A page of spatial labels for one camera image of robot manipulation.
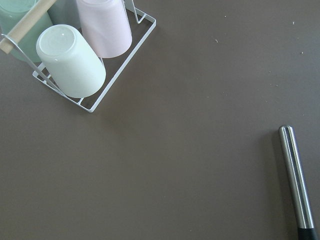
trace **wooden handle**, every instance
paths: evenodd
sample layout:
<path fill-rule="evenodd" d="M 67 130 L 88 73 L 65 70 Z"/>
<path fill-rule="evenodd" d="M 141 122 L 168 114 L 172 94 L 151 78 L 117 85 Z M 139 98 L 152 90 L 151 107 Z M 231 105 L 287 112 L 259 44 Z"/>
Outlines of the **wooden handle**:
<path fill-rule="evenodd" d="M 19 43 L 56 1 L 57 0 L 39 0 L 7 35 L 16 43 Z M 0 41 L 0 49 L 6 54 L 9 54 L 13 48 L 14 45 L 8 39 L 4 38 Z"/>

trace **black handle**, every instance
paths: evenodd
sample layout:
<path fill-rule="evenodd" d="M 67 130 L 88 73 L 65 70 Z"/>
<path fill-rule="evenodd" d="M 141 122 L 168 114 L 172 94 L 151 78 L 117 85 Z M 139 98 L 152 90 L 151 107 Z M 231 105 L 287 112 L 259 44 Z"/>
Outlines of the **black handle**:
<path fill-rule="evenodd" d="M 298 228 L 299 240 L 318 240 L 317 232 L 314 228 Z"/>

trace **brown surface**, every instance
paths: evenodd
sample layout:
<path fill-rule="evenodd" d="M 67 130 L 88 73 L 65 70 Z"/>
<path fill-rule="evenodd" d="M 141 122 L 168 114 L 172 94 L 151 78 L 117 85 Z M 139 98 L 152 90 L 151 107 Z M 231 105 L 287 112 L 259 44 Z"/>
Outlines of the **brown surface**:
<path fill-rule="evenodd" d="M 0 239 L 296 240 L 283 124 L 320 226 L 320 2 L 135 3 L 158 25 L 94 113 L 0 53 Z"/>

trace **metal handle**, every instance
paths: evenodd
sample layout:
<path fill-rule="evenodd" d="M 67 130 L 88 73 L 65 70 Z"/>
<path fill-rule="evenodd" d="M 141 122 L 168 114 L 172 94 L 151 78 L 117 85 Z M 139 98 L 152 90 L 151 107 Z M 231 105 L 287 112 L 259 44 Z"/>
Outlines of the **metal handle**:
<path fill-rule="evenodd" d="M 7 35 L 16 43 L 19 43 L 56 1 L 57 0 L 39 0 Z M 4 38 L 0 41 L 0 49 L 6 54 L 9 54 L 13 48 L 14 45 L 8 39 Z"/>
<path fill-rule="evenodd" d="M 314 222 L 311 215 L 294 129 L 291 126 L 284 125 L 279 128 L 279 135 L 289 177 L 297 226 L 300 229 L 313 229 Z"/>

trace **pink cup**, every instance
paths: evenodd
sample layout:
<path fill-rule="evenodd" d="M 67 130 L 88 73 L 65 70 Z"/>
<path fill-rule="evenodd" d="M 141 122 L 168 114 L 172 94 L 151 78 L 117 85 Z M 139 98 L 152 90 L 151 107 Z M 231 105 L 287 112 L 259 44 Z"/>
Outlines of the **pink cup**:
<path fill-rule="evenodd" d="M 132 44 L 123 0 L 76 0 L 82 34 L 101 58 L 114 58 Z"/>

